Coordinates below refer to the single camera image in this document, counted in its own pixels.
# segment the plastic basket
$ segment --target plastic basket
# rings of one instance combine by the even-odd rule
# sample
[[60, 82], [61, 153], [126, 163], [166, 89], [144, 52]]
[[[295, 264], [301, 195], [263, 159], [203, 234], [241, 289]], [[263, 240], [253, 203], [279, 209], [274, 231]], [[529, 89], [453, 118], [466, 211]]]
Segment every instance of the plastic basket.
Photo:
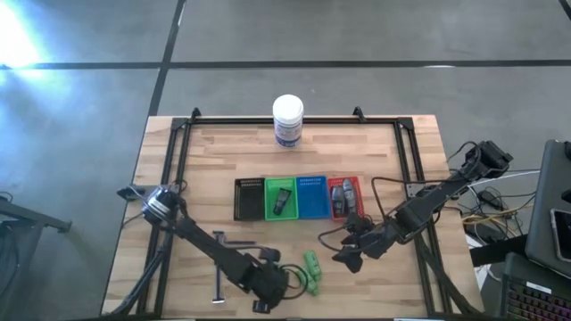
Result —
[[240, 178], [234, 185], [234, 220], [264, 219], [265, 178]]
[[297, 177], [297, 209], [299, 219], [331, 217], [331, 202], [327, 196], [327, 178]]
[[[279, 178], [266, 178], [266, 220], [287, 220], [287, 219], [297, 219], [297, 189], [295, 186], [294, 177], [279, 177]], [[284, 188], [291, 191], [285, 207], [282, 209], [280, 214], [274, 213], [274, 206], [276, 205], [277, 195], [279, 194], [279, 189]]]
[[[346, 178], [349, 178], [351, 180], [351, 183], [353, 184], [353, 188], [355, 189], [355, 198], [356, 198], [355, 201], [357, 202], [357, 214], [359, 214], [359, 216], [363, 217], [365, 215], [365, 208], [363, 207], [363, 200], [362, 200], [361, 193], [360, 193], [360, 185], [359, 185], [359, 178], [358, 177], [331, 177], [331, 178], [329, 178], [327, 180], [327, 195], [329, 196], [329, 205], [333, 209], [333, 202], [331, 201], [331, 190], [333, 189], [333, 186], [342, 185], [343, 180]], [[335, 216], [333, 211], [331, 210], [331, 218], [333, 218], [334, 220], [343, 220], [343, 219], [347, 218], [347, 215], [349, 215], [349, 213], [347, 212], [346, 209], [345, 209], [345, 212], [342, 214], [342, 216]]]

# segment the green tray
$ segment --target green tray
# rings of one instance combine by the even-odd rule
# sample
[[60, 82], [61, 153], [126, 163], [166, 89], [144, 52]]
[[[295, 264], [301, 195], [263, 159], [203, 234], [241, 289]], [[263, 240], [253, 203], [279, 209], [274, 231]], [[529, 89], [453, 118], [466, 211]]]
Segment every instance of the green tray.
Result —
[[[277, 201], [279, 189], [284, 188], [292, 191], [280, 215], [274, 214], [274, 206]], [[264, 189], [266, 199], [266, 220], [287, 220], [297, 219], [297, 188], [295, 177], [266, 178], [266, 188]]]

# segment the small bottle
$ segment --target small bottle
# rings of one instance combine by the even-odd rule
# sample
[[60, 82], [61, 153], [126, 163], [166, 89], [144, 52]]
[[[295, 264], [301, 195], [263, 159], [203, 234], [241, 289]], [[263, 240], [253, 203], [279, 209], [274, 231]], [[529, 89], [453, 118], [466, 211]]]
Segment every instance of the small bottle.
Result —
[[277, 143], [295, 147], [302, 140], [302, 100], [294, 95], [281, 95], [274, 102], [273, 113]]

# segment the keyboard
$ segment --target keyboard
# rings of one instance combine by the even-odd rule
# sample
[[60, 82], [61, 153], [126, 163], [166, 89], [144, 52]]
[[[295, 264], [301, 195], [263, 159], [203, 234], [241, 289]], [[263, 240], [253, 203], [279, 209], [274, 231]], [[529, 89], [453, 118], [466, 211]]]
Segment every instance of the keyboard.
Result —
[[571, 321], [571, 300], [508, 282], [505, 316], [527, 320]]

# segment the red tray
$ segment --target red tray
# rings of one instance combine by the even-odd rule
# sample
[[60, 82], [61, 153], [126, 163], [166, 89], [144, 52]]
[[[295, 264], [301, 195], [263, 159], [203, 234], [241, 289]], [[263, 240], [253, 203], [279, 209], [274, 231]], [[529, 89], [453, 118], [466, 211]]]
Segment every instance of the red tray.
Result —
[[360, 194], [360, 185], [359, 185], [359, 178], [358, 177], [331, 177], [327, 179], [327, 194], [329, 195], [329, 202], [331, 203], [331, 218], [334, 220], [343, 220], [345, 218], [347, 218], [347, 216], [349, 215], [349, 213], [343, 213], [342, 216], [335, 216], [333, 214], [333, 202], [331, 201], [331, 189], [333, 188], [333, 186], [335, 185], [341, 185], [343, 183], [343, 180], [349, 178], [349, 180], [351, 180], [351, 183], [353, 184], [353, 188], [355, 189], [355, 198], [356, 198], [356, 202], [357, 202], [357, 214], [359, 214], [360, 217], [363, 217], [365, 215], [365, 208], [363, 207], [363, 199], [361, 198], [361, 194]]

